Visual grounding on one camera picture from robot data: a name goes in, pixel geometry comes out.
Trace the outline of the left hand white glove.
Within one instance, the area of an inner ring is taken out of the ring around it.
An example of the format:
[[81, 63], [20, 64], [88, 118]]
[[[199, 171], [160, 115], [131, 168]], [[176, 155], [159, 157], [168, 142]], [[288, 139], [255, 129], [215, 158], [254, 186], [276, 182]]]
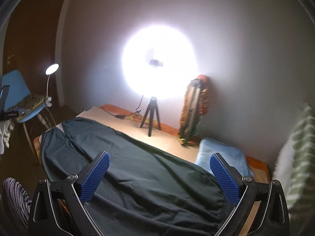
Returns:
[[14, 130], [14, 122], [12, 120], [1, 121], [0, 124], [0, 155], [9, 148], [10, 137]]

